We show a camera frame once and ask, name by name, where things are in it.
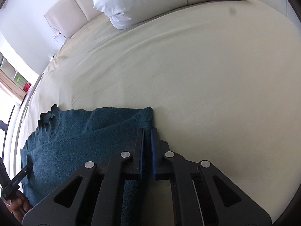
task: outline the metal pin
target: metal pin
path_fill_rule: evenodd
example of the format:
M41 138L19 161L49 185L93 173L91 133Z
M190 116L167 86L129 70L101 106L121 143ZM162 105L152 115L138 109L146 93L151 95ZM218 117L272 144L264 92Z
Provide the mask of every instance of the metal pin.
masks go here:
M202 162L201 162L201 166L202 166L202 167L207 168L207 167L210 167L210 165L211 165L211 163L210 163L209 161L202 161Z
M172 157L175 156L175 153L172 152L172 151L167 151L167 152L165 152L165 156L168 157L168 158L172 158Z
M124 152L122 152L121 153L121 157L123 157L123 158L128 158L128 157L130 157L130 152L127 152L127 151L124 151Z
M94 162L93 161L86 162L85 167L86 168L92 168L92 167L94 167Z

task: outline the beige curtain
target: beige curtain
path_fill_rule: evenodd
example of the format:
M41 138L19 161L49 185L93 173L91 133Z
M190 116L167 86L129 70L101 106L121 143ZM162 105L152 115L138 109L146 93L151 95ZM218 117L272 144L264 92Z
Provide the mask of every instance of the beige curtain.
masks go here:
M26 94L2 70L0 70L0 89L11 96L18 104L22 103Z

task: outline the hand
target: hand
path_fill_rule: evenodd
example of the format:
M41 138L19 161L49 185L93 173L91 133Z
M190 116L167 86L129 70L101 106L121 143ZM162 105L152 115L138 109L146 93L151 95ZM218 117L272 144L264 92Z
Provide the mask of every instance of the hand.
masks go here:
M28 212L33 206L29 203L28 199L21 191L17 191L17 199L11 200L10 208L15 218L22 222L24 215L20 212L20 208L23 208L25 212Z

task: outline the upholstered headboard panel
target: upholstered headboard panel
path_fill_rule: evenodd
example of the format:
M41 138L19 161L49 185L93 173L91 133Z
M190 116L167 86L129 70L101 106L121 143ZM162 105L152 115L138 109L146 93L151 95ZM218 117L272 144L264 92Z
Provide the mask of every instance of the upholstered headboard panel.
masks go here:
M45 18L51 28L69 38L99 14L101 12L93 8L92 0L59 0Z

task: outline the mattress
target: mattress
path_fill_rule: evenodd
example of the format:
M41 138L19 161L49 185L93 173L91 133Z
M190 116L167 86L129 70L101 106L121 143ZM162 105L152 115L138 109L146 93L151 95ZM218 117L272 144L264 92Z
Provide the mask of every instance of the mattress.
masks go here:
M171 150L210 160L275 221L301 183L300 48L298 28L257 0L199 4L126 30L100 15L46 68L18 147L53 104L149 106ZM169 187L151 182L145 225L173 225Z

